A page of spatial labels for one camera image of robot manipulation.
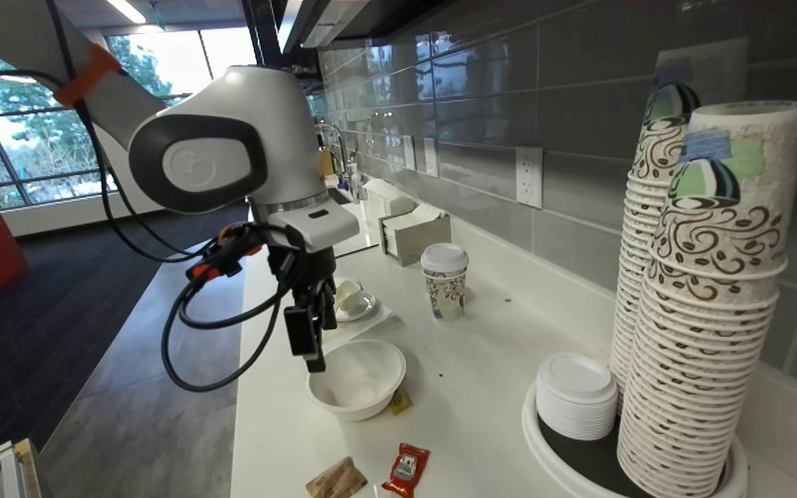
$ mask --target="ceiling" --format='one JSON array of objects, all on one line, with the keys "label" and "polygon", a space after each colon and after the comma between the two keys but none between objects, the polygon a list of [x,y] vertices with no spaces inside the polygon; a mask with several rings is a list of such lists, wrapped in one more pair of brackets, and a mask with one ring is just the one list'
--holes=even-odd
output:
[{"label": "ceiling", "polygon": [[[109,0],[57,0],[81,29],[137,28]],[[153,24],[245,24],[242,0],[130,0]]]}]

